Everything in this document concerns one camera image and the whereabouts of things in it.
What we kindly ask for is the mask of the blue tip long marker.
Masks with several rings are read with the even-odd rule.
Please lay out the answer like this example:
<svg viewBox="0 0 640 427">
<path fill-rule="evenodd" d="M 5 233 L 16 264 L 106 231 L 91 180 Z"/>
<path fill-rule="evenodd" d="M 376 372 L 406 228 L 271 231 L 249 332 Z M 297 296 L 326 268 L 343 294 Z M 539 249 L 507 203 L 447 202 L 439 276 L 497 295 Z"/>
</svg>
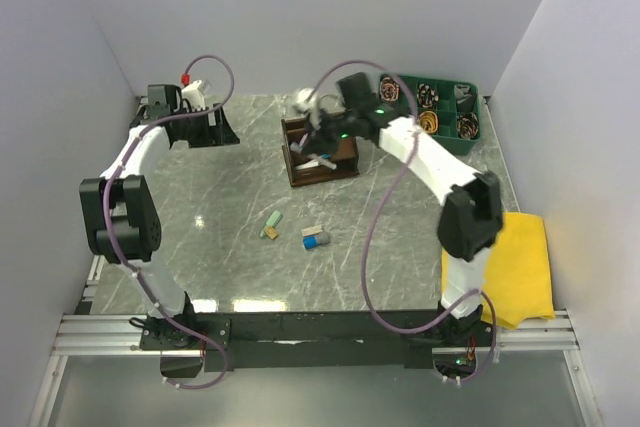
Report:
<svg viewBox="0 0 640 427">
<path fill-rule="evenodd" d="M 330 170 L 336 170 L 337 165 L 330 161 L 325 155 L 310 154 L 309 159 L 317 166 L 324 166 Z"/>
</svg>

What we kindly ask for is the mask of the lilac pen case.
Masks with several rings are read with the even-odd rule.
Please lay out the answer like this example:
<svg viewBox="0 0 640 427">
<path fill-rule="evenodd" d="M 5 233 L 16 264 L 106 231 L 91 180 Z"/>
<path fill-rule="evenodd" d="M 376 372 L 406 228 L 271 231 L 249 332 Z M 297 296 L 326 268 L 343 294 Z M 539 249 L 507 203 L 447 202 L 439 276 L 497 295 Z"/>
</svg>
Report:
<svg viewBox="0 0 640 427">
<path fill-rule="evenodd" d="M 299 155 L 308 155 L 310 153 L 307 144 L 309 143 L 311 136 L 309 133 L 305 133 L 297 142 L 290 144 L 290 150 Z"/>
</svg>

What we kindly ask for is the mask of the green cap white marker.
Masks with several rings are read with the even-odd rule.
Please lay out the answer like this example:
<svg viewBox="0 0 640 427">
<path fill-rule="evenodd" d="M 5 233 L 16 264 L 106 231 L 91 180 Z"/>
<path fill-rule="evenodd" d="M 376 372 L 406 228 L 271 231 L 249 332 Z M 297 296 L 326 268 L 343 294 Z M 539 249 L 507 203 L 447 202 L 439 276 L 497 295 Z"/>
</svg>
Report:
<svg viewBox="0 0 640 427">
<path fill-rule="evenodd" d="M 297 171 L 312 169 L 321 166 L 321 163 L 318 160 L 310 160 L 300 165 L 296 165 L 295 169 Z"/>
</svg>

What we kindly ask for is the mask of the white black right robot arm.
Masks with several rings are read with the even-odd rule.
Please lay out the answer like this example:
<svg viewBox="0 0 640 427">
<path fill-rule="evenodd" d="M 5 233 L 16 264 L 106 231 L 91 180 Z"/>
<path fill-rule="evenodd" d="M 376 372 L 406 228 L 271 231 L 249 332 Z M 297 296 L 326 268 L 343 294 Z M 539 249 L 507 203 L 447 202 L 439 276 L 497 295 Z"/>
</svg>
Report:
<svg viewBox="0 0 640 427">
<path fill-rule="evenodd" d="M 330 114 L 315 88 L 295 95 L 305 117 L 298 151 L 307 157 L 334 153 L 348 138 L 361 138 L 401 161 L 438 201 L 437 237 L 447 258 L 447 277 L 437 316 L 441 339 L 460 345 L 473 333 L 480 313 L 486 264 L 503 228 L 501 188 L 491 171 L 480 172 L 448 152 L 417 121 L 417 108 L 383 101 L 359 72 L 338 81 L 342 110 Z"/>
</svg>

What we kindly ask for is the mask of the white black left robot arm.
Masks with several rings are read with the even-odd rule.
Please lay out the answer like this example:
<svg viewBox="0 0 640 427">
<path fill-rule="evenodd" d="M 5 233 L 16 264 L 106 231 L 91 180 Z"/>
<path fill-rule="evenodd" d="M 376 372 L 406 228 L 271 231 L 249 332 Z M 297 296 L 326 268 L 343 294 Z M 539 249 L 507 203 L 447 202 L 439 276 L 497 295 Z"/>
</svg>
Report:
<svg viewBox="0 0 640 427">
<path fill-rule="evenodd" d="M 197 342 L 200 325 L 188 316 L 188 295 L 157 253 L 162 227 L 149 184 L 176 142 L 190 148 L 240 143 L 223 108 L 207 101 L 209 88 L 205 80 L 150 85 L 116 160 L 79 186 L 90 250 L 133 279 L 149 316 L 171 317 L 164 336 L 179 349 Z"/>
</svg>

